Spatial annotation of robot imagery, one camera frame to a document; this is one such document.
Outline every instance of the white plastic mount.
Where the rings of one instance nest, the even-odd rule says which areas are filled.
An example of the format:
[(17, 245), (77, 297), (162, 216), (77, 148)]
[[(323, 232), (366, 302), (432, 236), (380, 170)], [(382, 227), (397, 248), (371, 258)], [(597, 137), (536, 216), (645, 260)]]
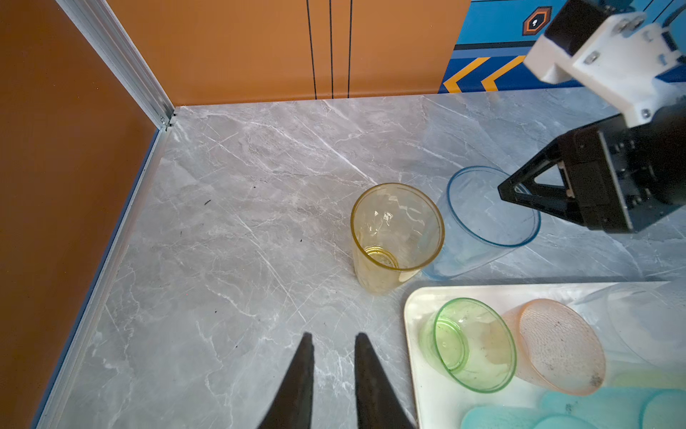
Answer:
[(678, 65), (682, 53), (672, 51), (662, 37), (669, 28), (656, 23), (641, 27), (645, 19), (644, 12), (609, 16), (574, 56), (542, 35), (524, 65), (550, 84), (578, 80), (616, 107), (629, 128), (646, 124), (681, 96), (655, 76)]

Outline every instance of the green cup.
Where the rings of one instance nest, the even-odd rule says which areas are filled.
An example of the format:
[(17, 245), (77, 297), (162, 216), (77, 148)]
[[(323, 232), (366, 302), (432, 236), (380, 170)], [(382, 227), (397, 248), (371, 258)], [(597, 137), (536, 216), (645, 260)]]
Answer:
[(419, 347), (438, 372), (478, 393), (494, 393), (517, 369), (512, 334), (491, 307), (471, 298), (445, 303), (419, 333)]

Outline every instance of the metal corner post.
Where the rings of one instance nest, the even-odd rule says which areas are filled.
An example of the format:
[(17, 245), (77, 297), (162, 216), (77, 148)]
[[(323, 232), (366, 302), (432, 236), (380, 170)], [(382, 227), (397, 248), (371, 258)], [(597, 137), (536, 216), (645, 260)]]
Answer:
[(150, 120), (158, 128), (166, 127), (174, 113), (174, 105), (107, 1), (55, 1)]

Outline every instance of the blue rim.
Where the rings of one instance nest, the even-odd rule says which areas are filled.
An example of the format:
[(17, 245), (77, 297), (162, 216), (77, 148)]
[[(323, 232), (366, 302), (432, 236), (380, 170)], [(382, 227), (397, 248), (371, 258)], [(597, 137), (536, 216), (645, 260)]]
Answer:
[[(539, 234), (539, 231), (541, 230), (541, 212), (538, 210), (531, 209), (531, 211), (534, 212), (534, 215), (536, 217), (536, 226), (534, 228), (534, 232), (529, 236), (529, 238), (527, 238), (526, 240), (524, 240), (518, 244), (500, 244), (500, 243), (492, 242), (492, 241), (487, 240), (487, 239), (483, 238), (482, 236), (478, 235), (474, 231), (470, 230), (469, 228), (467, 228), (467, 226), (464, 223), (462, 223), (462, 221), (460, 220), (460, 217), (457, 215), (457, 213), (455, 213), (455, 209), (453, 208), (453, 203), (451, 202), (450, 186), (453, 184), (453, 181), (458, 176), (461, 176), (464, 173), (469, 173), (469, 172), (474, 171), (474, 170), (492, 170), (497, 174), (502, 174), (503, 175), (503, 181), (509, 177), (509, 175), (507, 173), (505, 173), (503, 170), (499, 170), (499, 169), (493, 168), (493, 167), (486, 167), (485, 165), (472, 165), (471, 167), (465, 167), (465, 168), (461, 169), (460, 171), (458, 171), (457, 173), (453, 174), (453, 176), (450, 178), (450, 181), (448, 182), (448, 186), (445, 188), (446, 199), (448, 200), (448, 207), (450, 207), (450, 213), (453, 215), (453, 219), (455, 219), (458, 222), (458, 224), (462, 227), (462, 229), (464, 229), (467, 233), (469, 233), (469, 235), (471, 235), (475, 239), (477, 239), (481, 242), (484, 242), (484, 243), (492, 244), (493, 246), (496, 246), (496, 247), (514, 248), (514, 247), (522, 247), (522, 246), (525, 246), (526, 244), (529, 244), (534, 238), (536, 238), (536, 236)], [(520, 185), (520, 186), (523, 188), (523, 190), (527, 194), (531, 194), (529, 192), (529, 189), (526, 189), (526, 187), (524, 187), (523, 185)]]

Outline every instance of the green rim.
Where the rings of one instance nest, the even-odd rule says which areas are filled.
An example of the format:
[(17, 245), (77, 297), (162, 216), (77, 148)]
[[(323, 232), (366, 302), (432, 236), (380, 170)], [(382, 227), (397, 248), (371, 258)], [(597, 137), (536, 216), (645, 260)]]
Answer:
[[(488, 311), (489, 313), (491, 313), (491, 314), (496, 318), (496, 320), (498, 320), (498, 321), (500, 322), (500, 325), (501, 325), (502, 327), (505, 328), (505, 333), (507, 334), (507, 338), (508, 338), (508, 340), (509, 340), (509, 342), (510, 342), (510, 355), (512, 356), (512, 367), (510, 368), (510, 373), (509, 373), (508, 376), (505, 378), (505, 380), (503, 380), (498, 386), (496, 386), (496, 387), (494, 387), (494, 388), (492, 388), (492, 389), (481, 390), (481, 389), (474, 388), (474, 387), (472, 387), (472, 386), (469, 386), (468, 384), (465, 384), (465, 383), (461, 382), (461, 381), (452, 373), (452, 371), (451, 371), (450, 369), (448, 369), (448, 366), (445, 364), (445, 362), (443, 362), (443, 358), (441, 357), (440, 352), (438, 351), (438, 344), (436, 343), (436, 324), (438, 323), (438, 318), (439, 318), (440, 314), (443, 312), (443, 310), (444, 310), (448, 305), (451, 305), (452, 303), (455, 303), (455, 302), (457, 302), (457, 301), (468, 301), (468, 302), (474, 303), (474, 304), (476, 304), (476, 305), (478, 305), (478, 306), (484, 308), (486, 311)], [(496, 311), (495, 311), (494, 309), (492, 309), (492, 308), (489, 307), (488, 305), (482, 303), (481, 301), (478, 301), (477, 299), (472, 299), (472, 298), (455, 298), (455, 299), (451, 299), (450, 301), (448, 301), (448, 302), (446, 302), (445, 304), (443, 304), (443, 306), (440, 308), (440, 310), (438, 311), (438, 313), (436, 314), (436, 317), (435, 317), (435, 319), (434, 319), (434, 335), (433, 335), (432, 337), (433, 337), (433, 338), (432, 338), (432, 341), (433, 341), (433, 344), (434, 344), (434, 350), (436, 351), (436, 354), (438, 355), (438, 359), (440, 360), (441, 365), (443, 365), (443, 368), (445, 368), (445, 371), (447, 371), (447, 373), (450, 374), (450, 376), (453, 378), (453, 380), (455, 380), (456, 382), (460, 383), (462, 386), (466, 387), (467, 389), (469, 389), (469, 390), (471, 390), (471, 391), (473, 391), (473, 392), (477, 392), (477, 393), (495, 393), (495, 392), (497, 392), (497, 391), (501, 391), (502, 389), (504, 389), (504, 388), (510, 383), (510, 381), (512, 381), (512, 378), (515, 376), (515, 372), (517, 372), (517, 349), (515, 348), (515, 340), (514, 340), (514, 338), (512, 337), (512, 332), (510, 332), (510, 328), (507, 326), (507, 324), (505, 323), (505, 321), (503, 320), (503, 318), (500, 317), (500, 314), (496, 313)], [(469, 359), (469, 353), (466, 353), (466, 355), (462, 357), (462, 362), (458, 365), (457, 369), (459, 369), (459, 368), (461, 368), (462, 366), (464, 366), (464, 365), (466, 364), (467, 359)]]

